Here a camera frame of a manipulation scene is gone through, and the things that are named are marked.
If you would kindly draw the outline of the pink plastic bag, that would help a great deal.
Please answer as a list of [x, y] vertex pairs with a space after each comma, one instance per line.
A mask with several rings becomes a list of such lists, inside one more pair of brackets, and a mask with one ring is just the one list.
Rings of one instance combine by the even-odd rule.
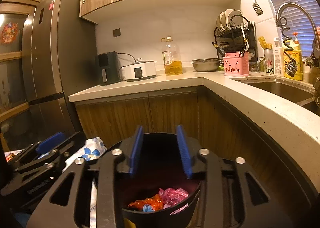
[[189, 193], [182, 188], [178, 188], [176, 190], [173, 188], [167, 188], [166, 190], [160, 188], [159, 196], [163, 202], [163, 209], [166, 209], [189, 197]]

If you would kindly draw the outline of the blue rubber glove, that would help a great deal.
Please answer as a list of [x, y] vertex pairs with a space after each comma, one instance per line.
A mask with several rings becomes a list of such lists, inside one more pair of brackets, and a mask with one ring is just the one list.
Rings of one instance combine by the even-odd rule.
[[151, 205], [149, 205], [149, 204], [144, 204], [144, 206], [143, 206], [143, 212], [154, 212], [155, 211], [155, 209], [151, 206]]

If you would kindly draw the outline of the orange red plastic bag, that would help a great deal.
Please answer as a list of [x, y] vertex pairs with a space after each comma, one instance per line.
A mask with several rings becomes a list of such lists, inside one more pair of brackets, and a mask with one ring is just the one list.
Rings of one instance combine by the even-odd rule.
[[137, 211], [143, 211], [144, 204], [151, 205], [155, 211], [163, 209], [164, 203], [159, 194], [154, 195], [151, 198], [146, 198], [144, 200], [136, 200], [128, 205], [129, 208], [134, 208]]

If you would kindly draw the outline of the black round trash bin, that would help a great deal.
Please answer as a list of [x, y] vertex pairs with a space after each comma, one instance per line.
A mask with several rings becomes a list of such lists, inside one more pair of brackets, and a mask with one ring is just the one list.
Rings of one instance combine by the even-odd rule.
[[[171, 133], [143, 133], [137, 164], [131, 173], [117, 166], [114, 180], [116, 227], [187, 227], [197, 204], [200, 181], [188, 179], [182, 166], [177, 136]], [[151, 198], [159, 189], [182, 188], [189, 197], [159, 211], [142, 212], [128, 205]]]

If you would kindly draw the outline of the steel kitchen sink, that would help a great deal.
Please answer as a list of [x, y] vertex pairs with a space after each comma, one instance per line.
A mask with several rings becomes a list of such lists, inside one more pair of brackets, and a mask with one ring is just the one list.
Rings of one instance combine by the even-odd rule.
[[319, 116], [315, 90], [304, 83], [276, 76], [243, 77], [234, 80], [278, 95]]

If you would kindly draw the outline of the dark grey refrigerator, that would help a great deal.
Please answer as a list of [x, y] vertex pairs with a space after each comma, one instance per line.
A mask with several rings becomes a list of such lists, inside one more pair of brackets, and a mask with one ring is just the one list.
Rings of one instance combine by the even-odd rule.
[[23, 80], [40, 141], [82, 131], [69, 96], [98, 84], [95, 25], [79, 12], [80, 0], [41, 0], [24, 23]]

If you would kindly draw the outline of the white electric cooker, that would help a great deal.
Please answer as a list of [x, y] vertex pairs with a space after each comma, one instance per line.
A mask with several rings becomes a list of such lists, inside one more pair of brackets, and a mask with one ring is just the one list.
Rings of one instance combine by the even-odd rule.
[[147, 80], [157, 76], [154, 61], [137, 61], [123, 67], [125, 81], [134, 82]]

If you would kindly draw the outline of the pink utensil basket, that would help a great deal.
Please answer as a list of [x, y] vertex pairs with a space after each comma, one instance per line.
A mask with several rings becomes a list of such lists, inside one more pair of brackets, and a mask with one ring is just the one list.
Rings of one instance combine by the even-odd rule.
[[240, 52], [227, 52], [223, 58], [226, 76], [249, 76], [249, 53], [239, 56]]

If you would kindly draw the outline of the stainless steel bowl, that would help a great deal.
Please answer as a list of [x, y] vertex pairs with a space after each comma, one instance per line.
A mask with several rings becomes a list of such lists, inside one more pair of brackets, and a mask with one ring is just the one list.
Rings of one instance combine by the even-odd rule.
[[191, 63], [197, 72], [217, 71], [221, 65], [219, 58], [201, 58], [193, 60]]

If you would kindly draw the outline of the wooden glass door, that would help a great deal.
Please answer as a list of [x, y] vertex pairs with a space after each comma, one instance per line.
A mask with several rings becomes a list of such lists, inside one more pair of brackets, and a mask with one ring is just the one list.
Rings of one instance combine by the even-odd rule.
[[1, 144], [5, 152], [36, 140], [23, 82], [22, 36], [28, 15], [40, 1], [1, 2]]

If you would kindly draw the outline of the cooking oil bottle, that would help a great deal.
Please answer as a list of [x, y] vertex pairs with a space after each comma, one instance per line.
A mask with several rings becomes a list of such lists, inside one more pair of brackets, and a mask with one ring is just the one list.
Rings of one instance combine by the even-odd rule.
[[183, 73], [179, 46], [171, 36], [161, 39], [164, 71], [166, 75], [180, 75]]

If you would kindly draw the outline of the yellow detergent bottle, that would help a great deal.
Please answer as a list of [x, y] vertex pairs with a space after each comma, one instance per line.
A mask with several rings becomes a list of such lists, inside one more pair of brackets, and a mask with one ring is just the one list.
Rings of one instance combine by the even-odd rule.
[[286, 71], [287, 65], [291, 62], [287, 55], [283, 55], [284, 58], [284, 76], [297, 81], [303, 80], [303, 62], [302, 62], [302, 51], [298, 40], [298, 32], [293, 32], [293, 39], [286, 41], [285, 43], [293, 48], [288, 50], [287, 53], [296, 62], [296, 72], [293, 76], [289, 75]]

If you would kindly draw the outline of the black dish rack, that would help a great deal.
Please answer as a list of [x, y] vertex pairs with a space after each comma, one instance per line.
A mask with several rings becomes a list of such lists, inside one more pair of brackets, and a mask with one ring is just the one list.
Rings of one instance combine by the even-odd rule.
[[244, 37], [248, 39], [249, 61], [257, 62], [256, 23], [249, 21], [240, 10], [226, 9], [218, 15], [213, 45], [220, 56], [242, 50]]

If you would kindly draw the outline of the hanging metal spatula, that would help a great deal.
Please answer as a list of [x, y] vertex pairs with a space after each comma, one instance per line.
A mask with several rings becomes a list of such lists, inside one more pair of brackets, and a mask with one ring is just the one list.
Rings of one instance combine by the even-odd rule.
[[255, 10], [256, 14], [258, 16], [262, 15], [263, 14], [263, 10], [261, 9], [261, 7], [259, 6], [259, 4], [257, 3], [257, 0], [254, 0], [253, 2], [253, 9]]

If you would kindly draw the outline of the brown wall socket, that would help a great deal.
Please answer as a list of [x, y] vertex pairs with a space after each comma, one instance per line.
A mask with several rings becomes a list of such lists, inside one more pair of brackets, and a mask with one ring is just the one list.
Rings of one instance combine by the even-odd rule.
[[119, 37], [121, 35], [121, 29], [117, 28], [113, 30], [113, 36], [114, 37]]

